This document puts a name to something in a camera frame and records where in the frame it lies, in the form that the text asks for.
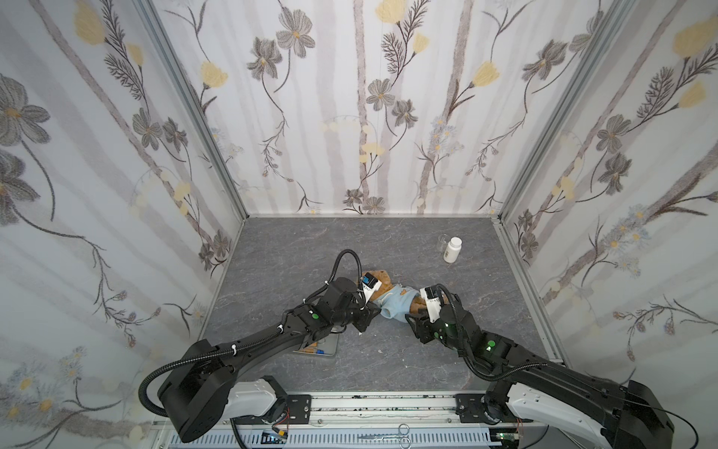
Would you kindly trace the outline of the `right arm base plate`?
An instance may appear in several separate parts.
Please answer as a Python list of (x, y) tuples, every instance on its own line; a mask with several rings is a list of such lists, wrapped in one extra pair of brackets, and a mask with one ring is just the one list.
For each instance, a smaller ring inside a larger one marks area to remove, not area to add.
[(532, 423), (531, 419), (520, 418), (508, 406), (508, 397), (495, 392), (456, 394), (455, 412), (463, 424), (518, 425)]

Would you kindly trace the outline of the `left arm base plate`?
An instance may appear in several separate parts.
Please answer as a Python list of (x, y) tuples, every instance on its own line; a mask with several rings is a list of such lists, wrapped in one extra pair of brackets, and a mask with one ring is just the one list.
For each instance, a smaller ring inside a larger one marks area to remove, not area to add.
[(245, 415), (234, 419), (239, 425), (308, 425), (312, 396), (289, 395), (280, 398), (262, 416)]

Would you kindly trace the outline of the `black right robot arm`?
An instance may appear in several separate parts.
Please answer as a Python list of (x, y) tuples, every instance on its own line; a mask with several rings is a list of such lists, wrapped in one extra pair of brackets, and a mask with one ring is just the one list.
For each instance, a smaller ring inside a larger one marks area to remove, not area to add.
[(427, 290), (426, 306), (405, 318), (415, 337), (456, 351), (488, 384), (476, 400), (460, 400), (463, 421), (488, 425), (538, 422), (573, 433), (601, 448), (669, 448), (677, 414), (653, 391), (574, 372), (513, 340), (480, 328), (444, 285)]

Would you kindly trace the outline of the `brown teddy bear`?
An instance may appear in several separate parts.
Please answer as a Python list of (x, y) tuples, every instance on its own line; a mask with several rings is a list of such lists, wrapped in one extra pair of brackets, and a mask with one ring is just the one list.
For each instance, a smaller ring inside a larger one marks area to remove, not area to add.
[[(393, 287), (394, 285), (397, 285), (391, 281), (391, 278), (386, 271), (367, 271), (367, 272), (371, 272), (372, 274), (374, 274), (377, 278), (379, 278), (383, 282), (383, 286), (378, 291), (380, 293), (385, 293), (391, 287)], [(415, 309), (414, 306), (411, 307), (411, 314), (420, 314), (421, 312), (425, 312), (425, 311), (426, 311), (426, 303), (424, 303), (424, 300), (421, 301), (421, 304), (419, 305), (419, 307), (417, 309)]]

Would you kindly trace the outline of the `light blue fleece hoodie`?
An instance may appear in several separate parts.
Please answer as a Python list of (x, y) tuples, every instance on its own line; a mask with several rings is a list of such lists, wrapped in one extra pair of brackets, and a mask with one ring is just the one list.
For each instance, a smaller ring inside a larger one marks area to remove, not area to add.
[(400, 284), (394, 285), (385, 293), (377, 292), (371, 301), (380, 307), (381, 316), (388, 320), (407, 323), (406, 315), (411, 314), (411, 307), (419, 307), (422, 301), (420, 292)]

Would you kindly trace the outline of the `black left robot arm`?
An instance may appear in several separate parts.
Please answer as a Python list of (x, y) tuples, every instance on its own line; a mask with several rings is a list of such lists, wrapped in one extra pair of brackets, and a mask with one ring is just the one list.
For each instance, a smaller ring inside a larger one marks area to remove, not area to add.
[(232, 342), (194, 343), (181, 359), (142, 380), (138, 400), (147, 411), (169, 419), (184, 443), (193, 442), (224, 419), (231, 390), (251, 368), (323, 340), (336, 327), (366, 331), (381, 312), (370, 299), (382, 286), (375, 275), (364, 273), (358, 254), (345, 249), (329, 279), (283, 312), (278, 323)]

